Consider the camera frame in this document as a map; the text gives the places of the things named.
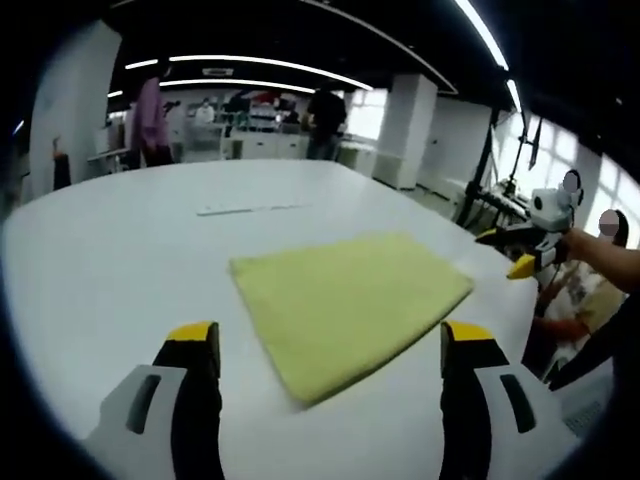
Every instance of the cable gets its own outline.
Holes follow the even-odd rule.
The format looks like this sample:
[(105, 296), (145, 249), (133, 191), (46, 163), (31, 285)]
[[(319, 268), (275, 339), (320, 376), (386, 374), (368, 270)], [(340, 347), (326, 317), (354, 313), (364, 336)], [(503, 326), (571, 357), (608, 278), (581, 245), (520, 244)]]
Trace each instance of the cable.
[(476, 215), (469, 221), (469, 223), (467, 223), (467, 225), (464, 227), (465, 230), (469, 230), (474, 224), (477, 224), (480, 221), (480, 217), (484, 213), (484, 208), (485, 208), (486, 204), (487, 204), (487, 202), (485, 200), (482, 200), (482, 204), (480, 205), (480, 209), (478, 210)]

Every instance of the white wall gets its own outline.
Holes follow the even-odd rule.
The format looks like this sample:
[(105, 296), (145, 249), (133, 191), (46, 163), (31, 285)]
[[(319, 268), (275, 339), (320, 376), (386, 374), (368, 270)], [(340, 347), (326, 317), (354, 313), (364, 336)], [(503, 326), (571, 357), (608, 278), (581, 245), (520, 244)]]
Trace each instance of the white wall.
[(437, 92), (436, 85), (422, 75), (394, 77), (393, 88), (386, 100), (378, 149), (398, 160), (395, 165), (376, 164), (376, 178), (396, 188), (415, 188), (433, 120)]
[(94, 133), (104, 125), (107, 94), (121, 37), (95, 22), (70, 38), (51, 59), (33, 108), (30, 170), (34, 198), (53, 189), (53, 146), (69, 155), (72, 183), (90, 176)]
[(475, 173), (489, 128), (491, 109), (438, 97), (418, 183), (437, 179), (467, 183)]

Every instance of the yellow towel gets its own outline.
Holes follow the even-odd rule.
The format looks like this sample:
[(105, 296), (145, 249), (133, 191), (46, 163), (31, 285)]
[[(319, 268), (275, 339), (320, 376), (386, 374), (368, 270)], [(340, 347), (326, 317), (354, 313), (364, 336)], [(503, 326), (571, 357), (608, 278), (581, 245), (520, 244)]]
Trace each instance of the yellow towel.
[(306, 404), (389, 361), (473, 288), (405, 234), (234, 259), (231, 269), (280, 377)]

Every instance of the led light strip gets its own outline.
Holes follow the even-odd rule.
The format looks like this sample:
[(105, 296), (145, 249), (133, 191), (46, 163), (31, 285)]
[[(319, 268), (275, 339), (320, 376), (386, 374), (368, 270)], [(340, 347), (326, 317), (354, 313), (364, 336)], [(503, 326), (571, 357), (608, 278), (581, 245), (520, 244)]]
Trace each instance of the led light strip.
[[(509, 64), (507, 60), (504, 58), (500, 47), (498, 47), (498, 43), (496, 42), (493, 35), (476, 12), (476, 9), (473, 8), (473, 5), (469, 2), (469, 0), (455, 0), (456, 5), (462, 10), (462, 12), (467, 16), (473, 27), (476, 29), (482, 41), (491, 52), (491, 56), (493, 57), (496, 64), (501, 67), (506, 72), (509, 71)], [(522, 113), (522, 104), (520, 103), (520, 96), (518, 95), (518, 88), (516, 87), (516, 82), (514, 80), (507, 80), (507, 88), (509, 89), (509, 93), (511, 94), (511, 99), (513, 100), (513, 105), (516, 107), (516, 111), (518, 113)]]
[(13, 135), (18, 133), (23, 126), (24, 126), (24, 120), (20, 120), (20, 123), (18, 124), (18, 126), (13, 130)]
[(144, 62), (130, 63), (129, 65), (125, 65), (124, 69), (125, 70), (132, 70), (134, 68), (146, 67), (147, 65), (155, 65), (156, 63), (158, 63), (158, 59), (157, 58), (155, 58), (153, 60), (145, 60)]
[(168, 82), (160, 82), (161, 87), (173, 87), (176, 85), (202, 85), (207, 83), (213, 84), (231, 84), (231, 85), (252, 85), (255, 87), (271, 87), (281, 88), (283, 90), (295, 90), (296, 92), (314, 93), (312, 88), (296, 87), (295, 85), (287, 85), (285, 83), (261, 82), (258, 80), (236, 80), (233, 78), (204, 78), (200, 80), (171, 80)]
[(382, 30), (377, 29), (376, 27), (374, 27), (373, 25), (365, 22), (364, 20), (360, 20), (359, 18), (354, 17), (353, 15), (349, 15), (348, 13), (343, 12), (342, 10), (339, 10), (337, 8), (331, 7), (330, 5), (327, 5), (325, 3), (320, 3), (320, 2), (318, 2), (316, 0), (300, 0), (300, 1), (302, 3), (306, 3), (307, 5), (312, 5), (314, 7), (326, 10), (327, 12), (331, 12), (331, 13), (333, 13), (335, 15), (339, 15), (342, 18), (346, 18), (347, 20), (349, 20), (349, 21), (351, 21), (353, 23), (357, 23), (361, 27), (366, 28), (370, 32), (375, 33), (379, 37), (384, 38), (386, 41), (388, 41), (390, 43), (393, 43), (396, 47), (398, 47), (399, 49), (404, 51), (407, 55), (410, 55), (411, 57), (413, 57), (416, 61), (420, 62), (420, 64), (422, 64), (424, 67), (426, 67), (428, 70), (430, 70), (431, 73), (433, 73), (436, 77), (438, 77), (440, 80), (442, 80), (442, 82), (448, 87), (448, 90), (442, 90), (441, 91), (442, 93), (446, 93), (446, 94), (449, 94), (449, 95), (458, 95), (458, 89), (456, 87), (454, 87), (453, 83), (451, 83), (449, 80), (447, 80), (444, 77), (444, 75), (442, 75), (438, 70), (436, 70), (434, 67), (432, 67), (430, 64), (428, 64), (427, 61), (424, 58), (422, 58), (420, 55), (418, 55), (416, 52), (411, 50), (409, 47), (407, 47), (403, 43), (400, 43), (395, 38), (390, 37), (389, 35), (384, 33)]
[(455, 0), (455, 2), (458, 7), (460, 7), (460, 10), (462, 10), (467, 16), (469, 21), (473, 24), (473, 27), (476, 29), (476, 31), (484, 41), (485, 45), (489, 49), (489, 52), (491, 52), (491, 55), (493, 56), (495, 62), (500, 67), (508, 71), (509, 65), (507, 64), (507, 60), (504, 58), (500, 47), (498, 47), (498, 43), (493, 38), (493, 35), (491, 35), (491, 32), (482, 21), (482, 18), (480, 18), (480, 15), (478, 15), (478, 12), (476, 12), (476, 9), (473, 8), (471, 3), (469, 3), (469, 0)]
[[(319, 68), (307, 67), (306, 65), (300, 65), (298, 63), (283, 62), (282, 60), (273, 60), (270, 58), (244, 57), (239, 55), (183, 55), (180, 57), (169, 58), (170, 62), (190, 62), (190, 61), (202, 61), (202, 60), (252, 62), (252, 63), (263, 63), (266, 65), (276, 65), (278, 67), (295, 68), (296, 70), (302, 70), (304, 72), (315, 73), (318, 75), (323, 75), (328, 78), (333, 78), (334, 80), (340, 80), (341, 82), (345, 82), (359, 88), (364, 88), (365, 90), (373, 90), (373, 87), (371, 85), (358, 82), (357, 80), (353, 80), (348, 77), (343, 77), (342, 75), (338, 75), (336, 73), (327, 72), (326, 70), (320, 70)], [(134, 68), (146, 67), (147, 65), (154, 65), (156, 63), (158, 63), (158, 59), (145, 60), (144, 62), (130, 63), (129, 65), (125, 65), (124, 68), (125, 70), (132, 70)]]
[(518, 111), (518, 113), (522, 113), (522, 105), (520, 104), (520, 96), (518, 95), (516, 82), (514, 82), (513, 80), (507, 80), (507, 88), (509, 89), (509, 93), (511, 94), (511, 98), (513, 99), (513, 104), (516, 106), (516, 110)]

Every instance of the desk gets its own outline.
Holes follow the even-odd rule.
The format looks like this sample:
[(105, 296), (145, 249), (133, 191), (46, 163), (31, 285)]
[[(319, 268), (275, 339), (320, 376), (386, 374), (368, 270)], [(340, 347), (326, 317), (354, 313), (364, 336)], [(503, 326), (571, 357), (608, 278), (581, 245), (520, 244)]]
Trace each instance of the desk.
[(120, 158), (129, 153), (128, 148), (119, 148), (118, 150), (110, 150), (108, 152), (100, 153), (98, 155), (94, 155), (93, 157), (89, 157), (87, 162), (97, 162), (106, 160), (107, 162), (107, 171), (109, 173), (118, 173), (122, 171), (122, 164), (120, 163)]
[[(224, 199), (309, 207), (199, 217)], [(254, 333), (228, 273), (232, 257), (320, 245), (365, 232), (407, 231), (473, 277), (450, 315), (489, 328), (507, 356), (524, 352), (534, 280), (452, 222), (332, 162), (179, 164), (79, 183), (18, 209), (5, 224), (13, 325), (43, 398), (84, 438), (100, 402), (167, 333), (216, 320), (220, 427), (228, 479), (432, 479), (444, 437), (440, 332), (363, 381), (303, 411)]]

